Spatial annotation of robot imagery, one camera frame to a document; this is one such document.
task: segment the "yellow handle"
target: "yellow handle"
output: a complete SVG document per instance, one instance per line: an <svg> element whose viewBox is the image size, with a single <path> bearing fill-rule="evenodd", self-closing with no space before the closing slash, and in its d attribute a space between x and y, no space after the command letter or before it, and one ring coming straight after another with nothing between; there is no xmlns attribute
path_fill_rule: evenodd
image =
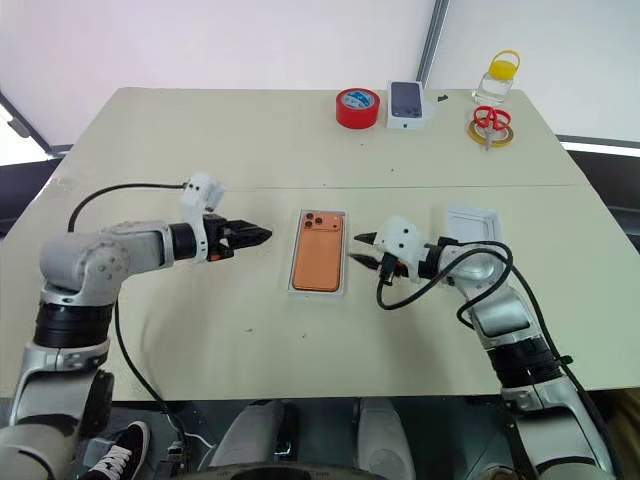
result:
<svg viewBox="0 0 640 480"><path fill-rule="evenodd" d="M518 64L516 65L516 72L517 72L518 68L520 68L520 55L518 55L518 52L516 52L515 50L502 50L501 52L496 53L496 56L493 57L493 59L491 60L491 63L495 62L496 58L498 58L500 55L507 55L507 54L513 55L518 59Z"/></svg>

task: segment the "sneaker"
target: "sneaker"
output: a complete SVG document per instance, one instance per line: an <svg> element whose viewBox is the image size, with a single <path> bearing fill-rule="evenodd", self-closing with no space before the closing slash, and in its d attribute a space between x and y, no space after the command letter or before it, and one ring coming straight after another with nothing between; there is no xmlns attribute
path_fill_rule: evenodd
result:
<svg viewBox="0 0 640 480"><path fill-rule="evenodd" d="M144 422L133 422L107 454L82 477L87 480L133 480L149 451L151 432Z"/></svg>

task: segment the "tape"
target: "tape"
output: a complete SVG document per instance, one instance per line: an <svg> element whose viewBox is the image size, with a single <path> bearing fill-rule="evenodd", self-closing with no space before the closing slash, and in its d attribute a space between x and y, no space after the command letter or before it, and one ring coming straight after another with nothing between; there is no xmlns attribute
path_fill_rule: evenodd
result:
<svg viewBox="0 0 640 480"><path fill-rule="evenodd" d="M369 128L378 119L380 97L366 88L349 88L336 97L336 120L347 128Z"/></svg>
<svg viewBox="0 0 640 480"><path fill-rule="evenodd" d="M487 143L484 128L478 127L473 120L471 120L467 126L467 134L474 142L479 143L480 145L485 145ZM491 147L505 147L511 143L513 137L513 129L507 125L504 130L498 130L494 133L494 137L491 139Z"/></svg>

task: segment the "phone case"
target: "phone case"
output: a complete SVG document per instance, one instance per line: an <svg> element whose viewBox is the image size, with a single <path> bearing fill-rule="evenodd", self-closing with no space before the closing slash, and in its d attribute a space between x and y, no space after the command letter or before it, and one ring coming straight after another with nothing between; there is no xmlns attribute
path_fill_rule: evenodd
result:
<svg viewBox="0 0 640 480"><path fill-rule="evenodd" d="M342 285L345 215L303 211L291 274L295 290L335 293Z"/></svg>

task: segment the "smartphone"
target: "smartphone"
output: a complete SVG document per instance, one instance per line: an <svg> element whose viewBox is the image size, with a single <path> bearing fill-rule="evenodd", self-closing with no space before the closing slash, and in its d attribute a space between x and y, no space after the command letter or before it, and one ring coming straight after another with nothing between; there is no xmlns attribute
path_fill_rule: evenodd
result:
<svg viewBox="0 0 640 480"><path fill-rule="evenodd" d="M422 117L422 93L418 82L391 82L390 90L394 117Z"/></svg>
<svg viewBox="0 0 640 480"><path fill-rule="evenodd" d="M316 292L335 292L340 288L343 232L344 214L300 214L293 288Z"/></svg>

